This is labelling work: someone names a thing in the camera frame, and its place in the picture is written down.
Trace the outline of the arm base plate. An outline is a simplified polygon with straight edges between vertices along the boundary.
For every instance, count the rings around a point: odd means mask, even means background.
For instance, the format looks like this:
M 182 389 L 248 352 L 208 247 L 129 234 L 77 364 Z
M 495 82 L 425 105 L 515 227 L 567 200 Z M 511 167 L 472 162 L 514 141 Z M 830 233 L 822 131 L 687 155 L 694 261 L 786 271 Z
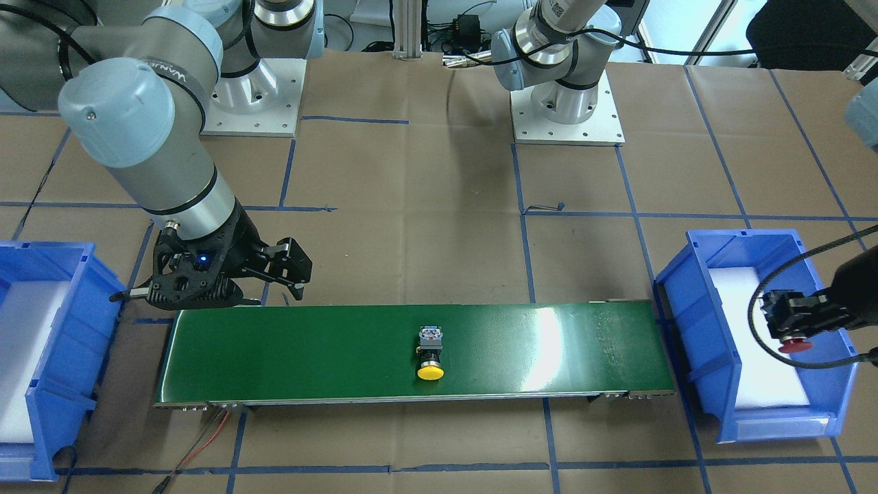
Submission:
M 515 143 L 621 146 L 626 141 L 606 72 L 586 90 L 545 82 L 511 91 L 509 97 Z
M 205 137 L 295 137 L 307 61 L 261 59 L 250 72 L 214 87 Z

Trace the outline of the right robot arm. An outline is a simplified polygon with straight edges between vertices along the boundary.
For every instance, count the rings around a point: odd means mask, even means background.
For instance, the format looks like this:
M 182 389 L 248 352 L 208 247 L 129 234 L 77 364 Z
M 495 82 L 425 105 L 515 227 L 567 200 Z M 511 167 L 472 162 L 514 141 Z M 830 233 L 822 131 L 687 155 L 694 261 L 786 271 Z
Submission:
M 152 272 L 111 301 L 176 311 L 251 305 L 237 279 L 303 298 L 307 253 L 257 228 L 201 141 L 209 109 L 261 115 L 282 100 L 268 60 L 323 51 L 320 1 L 3 1 L 2 107 L 57 112 L 159 229 Z

